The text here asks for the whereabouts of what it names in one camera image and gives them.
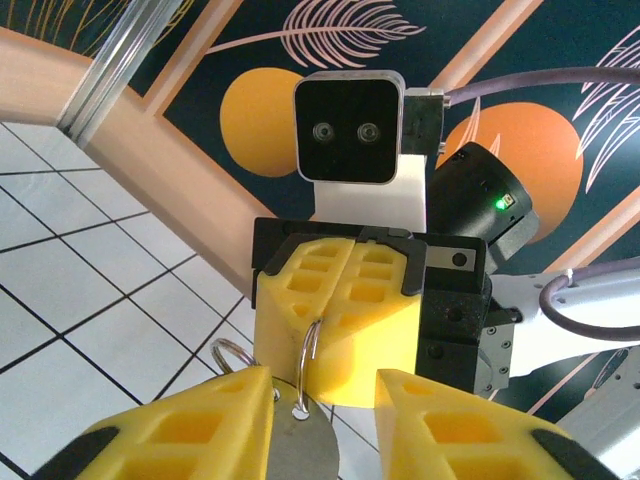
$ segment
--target yellow foam gripper pad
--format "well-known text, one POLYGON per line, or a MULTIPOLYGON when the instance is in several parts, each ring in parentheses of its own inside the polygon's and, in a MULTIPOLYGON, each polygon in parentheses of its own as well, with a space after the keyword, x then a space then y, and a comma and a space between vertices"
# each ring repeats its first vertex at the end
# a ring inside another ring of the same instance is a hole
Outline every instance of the yellow foam gripper pad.
POLYGON ((380 370, 375 416, 388 480, 573 478, 532 435, 561 429, 423 377, 380 370))
POLYGON ((403 294, 408 262, 424 272, 426 245, 415 242, 424 249, 418 260, 349 238, 315 238, 290 248, 277 273, 258 276, 257 360, 294 383, 304 335, 322 318, 307 393, 320 402, 372 408, 378 369, 415 369, 421 288, 403 294))
POLYGON ((34 478, 263 480, 272 422, 271 371, 251 367, 95 424, 34 478))

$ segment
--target gray cable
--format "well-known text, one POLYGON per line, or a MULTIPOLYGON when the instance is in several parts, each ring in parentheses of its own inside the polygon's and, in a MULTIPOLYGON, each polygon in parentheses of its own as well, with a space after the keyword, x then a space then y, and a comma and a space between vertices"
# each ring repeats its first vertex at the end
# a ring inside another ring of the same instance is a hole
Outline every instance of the gray cable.
POLYGON ((473 98, 516 88, 587 82, 640 85, 640 69, 570 67, 514 73, 456 88, 447 92, 447 95, 451 97, 451 105, 457 105, 473 98))
POLYGON ((640 325, 634 327, 598 327, 576 322, 562 315, 552 305, 554 295, 563 288, 567 288, 571 281, 577 282, 587 278, 599 277, 608 273, 622 272, 624 270, 640 269, 640 257, 627 258, 615 262, 601 263, 573 271, 572 279, 567 275, 560 275, 551 280, 540 292, 540 308, 549 320, 565 330, 576 335, 595 338, 596 340, 609 340, 616 342, 640 341, 640 325))

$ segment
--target screw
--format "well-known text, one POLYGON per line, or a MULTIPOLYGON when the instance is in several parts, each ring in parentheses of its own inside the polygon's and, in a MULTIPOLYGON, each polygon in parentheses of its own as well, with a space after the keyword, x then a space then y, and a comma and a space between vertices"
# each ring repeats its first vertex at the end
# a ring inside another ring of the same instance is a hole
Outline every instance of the screw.
POLYGON ((444 351, 440 345, 429 345, 429 348, 427 348, 427 355, 437 360, 438 358, 442 358, 444 351))
POLYGON ((318 123, 313 127, 313 138, 319 143, 329 143, 333 140, 333 127, 326 122, 318 123))
POLYGON ((461 268, 467 264, 467 256, 462 252, 458 252, 453 257, 451 257, 451 261, 456 267, 461 268))
POLYGON ((522 312, 517 308, 510 308, 509 312, 511 313, 511 321, 513 323, 520 323, 522 322, 522 320, 524 320, 524 318, 522 317, 522 312))
POLYGON ((453 307, 447 310, 447 320, 450 322, 459 322, 462 320, 462 310, 453 307))
POLYGON ((358 127, 358 140, 362 143, 374 143, 380 138, 380 129, 375 123, 364 123, 358 127))

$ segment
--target metal plate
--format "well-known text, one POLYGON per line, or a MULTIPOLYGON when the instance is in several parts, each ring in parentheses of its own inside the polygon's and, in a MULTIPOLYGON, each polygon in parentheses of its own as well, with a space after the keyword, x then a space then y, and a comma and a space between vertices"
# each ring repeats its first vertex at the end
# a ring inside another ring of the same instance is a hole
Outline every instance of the metal plate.
POLYGON ((273 379, 280 391, 274 405, 267 480, 336 480, 340 466, 338 439, 331 422, 309 399, 309 418, 296 420, 291 413, 297 393, 293 385, 273 379))

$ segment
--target black grout line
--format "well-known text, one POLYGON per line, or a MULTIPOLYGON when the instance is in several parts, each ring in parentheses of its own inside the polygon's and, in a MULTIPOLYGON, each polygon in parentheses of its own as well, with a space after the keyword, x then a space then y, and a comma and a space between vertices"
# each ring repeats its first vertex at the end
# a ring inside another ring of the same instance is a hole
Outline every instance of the black grout line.
POLYGON ((93 224, 93 225, 89 225, 87 227, 77 228, 75 230, 70 230, 70 231, 65 232, 65 233, 56 233, 51 227, 49 227, 49 225, 47 225, 45 222, 43 222, 40 219, 40 217, 38 217, 31 210, 29 210, 26 206, 24 206, 22 204, 22 202, 20 202, 20 200, 18 200, 16 197, 14 197, 11 193, 9 193, 8 190, 6 190, 1 185, 0 185, 0 191, 4 192, 9 198, 11 198, 18 205, 20 205, 20 207, 22 207, 22 209, 24 209, 29 215, 31 215, 38 223, 40 223, 44 228, 49 230, 49 232, 51 233, 50 237, 46 237, 46 238, 42 238, 40 240, 34 240, 34 241, 31 241, 31 242, 23 243, 23 244, 20 244, 20 245, 14 245, 12 247, 7 247, 5 249, 1 249, 0 250, 0 254, 1 253, 6 253, 6 252, 11 252, 13 250, 19 250, 19 249, 24 248, 24 247, 30 247, 30 246, 33 246, 33 245, 37 245, 38 243, 47 242, 49 240, 62 239, 62 238, 68 237, 69 235, 74 235, 76 233, 86 232, 87 230, 92 230, 94 228, 104 227, 104 226, 107 226, 107 225, 112 225, 114 223, 117 224, 117 222, 120 222, 122 220, 129 220, 131 218, 141 217, 142 215, 146 215, 146 214, 149 213, 148 211, 133 213, 131 215, 126 215, 124 217, 118 218, 116 220, 107 220, 106 222, 100 222, 100 223, 96 223, 96 224, 93 224))
MULTIPOLYGON (((9 291, 9 289, 7 289, 4 285, 0 284, 0 289, 5 292, 7 295, 9 295, 18 305, 20 305, 22 308, 24 308, 27 312, 29 312, 31 315, 33 315, 33 317, 35 317, 37 320, 39 320, 45 327, 47 327, 49 330, 51 330, 52 332, 54 332, 56 334, 56 338, 55 340, 62 340, 64 343, 66 343, 69 347, 71 347, 73 350, 75 350, 82 358, 84 358, 87 362, 89 362, 90 365, 92 365, 96 370, 98 370, 100 373, 102 373, 109 381, 111 381, 111 383, 113 383, 116 387, 118 387, 120 390, 122 390, 123 393, 125 393, 127 396, 131 397, 132 400, 134 400, 135 402, 138 402, 139 405, 142 405, 142 402, 140 402, 140 400, 138 400, 131 392, 129 392, 129 390, 127 390, 126 388, 124 388, 119 382, 117 382, 113 377, 111 377, 109 374, 107 374, 101 367, 98 366, 97 363, 95 363, 93 360, 91 360, 89 357, 87 357, 83 352, 81 352, 75 345, 73 345, 68 339, 64 338, 64 336, 62 336, 60 334, 60 332, 58 332, 49 322, 47 322, 45 319, 43 319, 40 315, 38 315, 34 310, 32 310, 31 308, 29 308, 27 306, 26 303, 24 303, 22 300, 20 300, 18 297, 16 297, 13 293, 11 293, 9 291)), ((40 345, 38 347, 36 347, 34 350, 42 350, 46 345, 40 345)), ((29 352, 27 355, 23 355, 22 360, 24 361, 27 358, 31 357, 35 352, 32 350, 31 352, 29 352)), ((16 365, 18 365, 20 362, 18 363, 14 363, 12 362, 11 367, 9 368, 13 368, 16 365)), ((9 370, 9 368, 4 368, 2 370, 0 370, 1 373, 5 373, 9 370)))
POLYGON ((25 247, 32 247, 34 245, 38 245, 39 243, 44 243, 44 242, 48 242, 49 240, 55 240, 55 239, 56 239, 56 236, 51 235, 50 237, 41 238, 39 240, 33 240, 31 242, 21 243, 20 245, 14 245, 13 247, 0 249, 0 254, 13 252, 14 250, 20 250, 21 248, 25 248, 25 247))
POLYGON ((2 452, 0 452, 0 462, 4 463, 5 467, 18 475, 20 478, 24 480, 29 480, 29 478, 31 478, 27 472, 22 470, 22 468, 20 468, 16 463, 12 462, 11 459, 2 452))
POLYGON ((113 378, 111 375, 109 375, 106 370, 104 368, 102 368, 100 365, 98 365, 96 362, 94 362, 93 360, 91 360, 91 358, 89 358, 89 356, 84 353, 82 350, 80 350, 78 347, 76 347, 73 343, 71 343, 69 341, 69 339, 62 337, 61 340, 68 346, 70 347, 74 352, 76 352, 78 355, 80 355, 82 358, 85 359, 85 361, 87 363, 89 363, 89 365, 93 366, 93 368, 95 368, 96 370, 98 370, 98 372, 100 372, 104 377, 106 377, 111 383, 113 383, 116 387, 118 387, 120 390, 122 390, 122 392, 127 395, 129 398, 131 398, 131 400, 133 400, 134 402, 136 402, 138 405, 142 405, 142 401, 138 399, 138 397, 136 397, 133 393, 131 393, 129 391, 128 388, 126 388, 124 385, 122 385, 119 381, 117 381, 115 378, 113 378))
POLYGON ((74 172, 93 172, 96 170, 102 170, 100 167, 85 167, 85 168, 66 168, 62 170, 34 170, 32 172, 4 172, 0 173, 0 177, 13 177, 16 175, 38 175, 40 173, 74 173, 74 172))
POLYGON ((15 367, 16 365, 18 365, 19 363, 24 362, 25 360, 27 360, 29 357, 32 357, 33 355, 35 355, 36 353, 38 353, 41 350, 44 350, 46 347, 48 347, 49 345, 51 345, 53 342, 55 342, 56 340, 58 340, 60 337, 58 337, 57 335, 54 336, 53 338, 50 338, 49 340, 47 340, 44 343, 41 343, 40 345, 38 345, 36 348, 34 348, 33 350, 29 350, 27 353, 19 356, 18 358, 16 358, 14 361, 7 363, 5 366, 0 367, 0 375, 2 375, 4 372, 6 372, 7 370, 12 369, 13 367, 15 367))
POLYGON ((233 323, 231 323, 231 322, 228 322, 228 323, 231 326, 231 328, 233 328, 236 332, 238 332, 240 334, 240 336, 242 336, 247 342, 249 342, 251 345, 253 345, 253 340, 251 340, 244 333, 242 333, 242 331, 238 327, 236 327, 233 323))
POLYGON ((357 436, 359 436, 362 439, 363 442, 365 442, 367 445, 369 445, 371 448, 373 448, 376 452, 379 452, 379 450, 369 440, 364 438, 360 432, 358 432, 355 428, 353 428, 351 425, 349 425, 349 423, 346 422, 340 415, 338 415, 336 413, 336 414, 334 414, 334 417, 337 418, 338 420, 340 420, 342 423, 344 423, 347 427, 349 427, 349 430, 351 430, 353 433, 355 433, 357 436))
MULTIPOLYGON (((107 212, 105 212, 97 203, 95 203, 92 199, 90 199, 82 190, 80 190, 79 187, 76 187, 73 182, 71 180, 69 180, 67 177, 65 177, 64 175, 62 175, 62 173, 60 173, 61 171, 55 170, 55 168, 53 167, 53 165, 51 165, 45 158, 43 158, 42 156, 40 156, 37 152, 35 152, 33 149, 31 149, 31 147, 29 145, 27 145, 27 143, 22 140, 22 138, 20 138, 16 133, 14 133, 10 128, 7 128, 6 126, 4 126, 4 128, 6 128, 9 132, 11 132, 12 135, 14 135, 18 140, 20 140, 24 145, 26 145, 30 150, 32 150, 36 155, 38 155, 38 157, 40 157, 40 159, 45 162, 47 165, 49 165, 49 167, 51 167, 53 169, 52 172, 49 173, 57 173, 58 175, 60 175, 60 177, 62 177, 69 185, 71 185, 71 187, 73 187, 74 190, 76 190, 80 195, 82 195, 89 203, 91 203, 95 208, 97 208, 100 213, 102 213, 104 216, 106 216, 109 220, 112 220, 113 223, 116 224, 116 226, 118 228, 120 228, 120 230, 122 230, 124 232, 125 235, 127 235, 131 240, 133 240, 136 244, 138 244, 138 246, 140 248, 142 248, 145 252, 147 252, 154 260, 156 260, 157 262, 159 262, 161 265, 167 267, 163 262, 161 262, 155 255, 153 255, 144 245, 142 245, 142 243, 140 243, 136 238, 134 238, 122 225, 120 225, 119 223, 117 223, 119 220, 113 220, 108 214, 107 212)), ((220 315, 221 317, 223 315, 220 314, 220 312, 218 312, 212 305, 209 304, 209 302, 207 302, 204 298, 202 298, 195 290, 193 290, 189 285, 187 285, 180 277, 178 277, 176 274, 172 273, 172 275, 178 279, 178 281, 180 283, 182 283, 185 287, 187 287, 191 293, 193 293, 194 295, 196 295, 200 300, 202 300, 207 306, 209 306, 209 308, 211 308, 214 312, 216 312, 218 315, 220 315)))
MULTIPOLYGON (((188 261, 189 259, 185 259, 183 260, 183 262, 178 263, 175 267, 173 268, 177 268, 178 266, 182 265, 184 262, 188 261)), ((92 313, 91 315, 89 315, 87 318, 85 318, 84 320, 76 323, 75 325, 73 325, 72 327, 68 328, 67 330, 64 330, 63 332, 59 332, 58 330, 56 330, 51 324, 49 324, 49 322, 47 322, 46 320, 44 320, 40 315, 38 315, 33 309, 31 309, 25 302, 23 302, 22 300, 20 300, 16 295, 14 295, 8 288, 6 288, 3 284, 0 283, 0 290, 2 290, 3 292, 5 292, 14 302, 16 302, 18 305, 20 305, 22 308, 24 308, 28 313, 30 313, 36 320, 38 320, 40 323, 42 323, 45 327, 47 327, 49 330, 51 330, 54 334, 55 337, 53 339, 47 340, 46 342, 44 342, 43 344, 35 347, 34 349, 32 349, 31 351, 25 353, 24 355, 22 355, 21 357, 17 358, 16 360, 8 363, 7 365, 5 365, 4 367, 0 368, 0 374, 5 373, 6 371, 8 371, 9 369, 19 365, 20 363, 22 363, 23 361, 25 361, 26 359, 28 359, 29 357, 31 357, 32 355, 38 353, 40 350, 44 349, 45 347, 47 347, 48 345, 52 344, 53 342, 55 342, 58 339, 62 339, 65 341, 65 343, 68 342, 68 340, 65 338, 66 335, 68 335, 69 333, 73 332, 74 330, 80 328, 81 326, 87 324, 89 321, 91 321, 92 319, 98 317, 100 314, 104 313, 105 311, 109 310, 110 308, 114 307, 115 305, 117 305, 118 303, 126 300, 129 298, 130 295, 133 295, 134 293, 139 292, 140 290, 142 290, 143 288, 147 287, 148 285, 152 284, 153 282, 155 282, 156 280, 160 279, 161 277, 167 275, 169 273, 169 270, 162 272, 160 275, 154 277, 153 279, 149 280, 147 283, 140 285, 139 287, 137 287, 136 289, 132 290, 130 293, 123 295, 122 297, 116 299, 115 301, 111 302, 110 304, 102 307, 100 310, 98 310, 97 312, 92 313)), ((162 328, 162 330, 164 330, 166 333, 168 333, 174 340, 176 340, 180 345, 182 345, 189 353, 193 353, 191 351, 191 349, 189 349, 186 345, 184 345, 180 340, 178 340, 172 333, 170 333, 166 328, 164 328, 161 324, 158 323, 158 321, 156 321, 153 317, 151 317, 147 312, 145 312, 144 310, 140 309, 145 315, 147 315, 156 325, 160 326, 160 328, 162 328)))
MULTIPOLYGON (((211 337, 213 337, 213 336, 216 334, 216 332, 220 329, 220 327, 222 327, 222 325, 224 325, 225 323, 229 323, 229 322, 227 322, 227 319, 229 318, 229 315, 231 315, 231 314, 234 312, 234 310, 238 307, 238 305, 240 305, 240 303, 242 302, 242 300, 243 300, 243 299, 244 299, 244 297, 240 298, 240 300, 238 300, 238 301, 236 302, 236 304, 235 304, 233 307, 231 307, 231 310, 229 310, 229 313, 227 313, 227 315, 222 319, 222 321, 221 321, 218 325, 216 325, 216 327, 213 329, 213 331, 212 331, 209 335, 207 335, 207 337, 206 337, 206 338, 204 339, 204 341, 200 344, 200 346, 195 350, 195 352, 194 352, 194 353, 192 353, 192 354, 189 356, 189 358, 187 359, 187 361, 186 361, 186 362, 184 362, 184 364, 183 364, 183 365, 178 369, 178 371, 173 375, 173 377, 171 377, 171 379, 167 382, 167 384, 166 384, 164 387, 162 387, 162 389, 160 390, 160 392, 158 392, 158 394, 157 394, 157 395, 155 396, 155 398, 153 399, 154 401, 155 401, 155 400, 160 399, 160 398, 162 397, 162 395, 164 395, 164 394, 165 394, 165 392, 166 392, 166 391, 171 387, 171 385, 173 385, 173 383, 174 383, 174 382, 176 381, 176 379, 180 376, 180 374, 181 374, 181 373, 182 373, 182 372, 187 368, 187 366, 189 365, 189 363, 191 363, 191 360, 193 360, 195 357, 197 357, 197 356, 198 356, 198 352, 199 352, 200 350, 202 350, 202 348, 207 344, 207 342, 209 342, 209 340, 211 340, 211 337)), ((206 365, 207 367, 209 367, 209 369, 210 369, 212 372, 214 372, 216 375, 218 375, 218 372, 216 372, 213 368, 211 368, 211 367, 209 366, 209 364, 207 364, 207 363, 205 362, 205 365, 206 365)))

